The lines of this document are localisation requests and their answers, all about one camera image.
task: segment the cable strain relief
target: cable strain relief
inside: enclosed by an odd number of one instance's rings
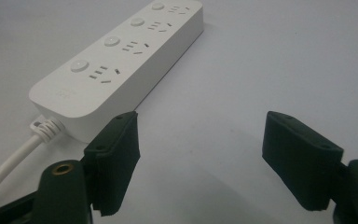
[[[63,130],[65,130],[65,127],[59,120],[55,118],[49,118],[46,119],[43,123],[39,124],[34,129],[34,133],[42,138],[43,142],[48,143]]]

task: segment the power cord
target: power cord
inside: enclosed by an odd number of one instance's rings
[[[34,129],[34,135],[0,166],[0,183],[42,142],[48,143],[64,129],[65,127],[55,118],[46,119],[40,123]]]

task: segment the power strip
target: power strip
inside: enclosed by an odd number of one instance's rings
[[[134,110],[203,31],[198,1],[155,1],[36,83],[29,97],[89,143]]]

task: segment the power switch button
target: power switch button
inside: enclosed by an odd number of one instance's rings
[[[107,47],[113,47],[120,43],[120,39],[117,36],[109,36],[105,39],[104,44]]]
[[[164,8],[164,4],[162,4],[162,3],[155,3],[152,6],[153,10],[162,10],[163,8]]]
[[[141,26],[145,23],[144,19],[142,18],[135,18],[131,21],[131,26]]]
[[[81,72],[81,71],[86,70],[87,67],[89,67],[89,62],[87,62],[85,60],[77,60],[71,64],[71,71],[72,72]]]

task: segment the white background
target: white background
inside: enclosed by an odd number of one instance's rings
[[[28,91],[148,0],[0,0],[0,164],[39,116]],[[261,158],[266,114],[294,116],[358,159],[358,0],[203,1],[205,31],[136,109],[142,158],[120,211],[95,223],[332,223]],[[0,186],[0,206],[80,159],[67,136]]]

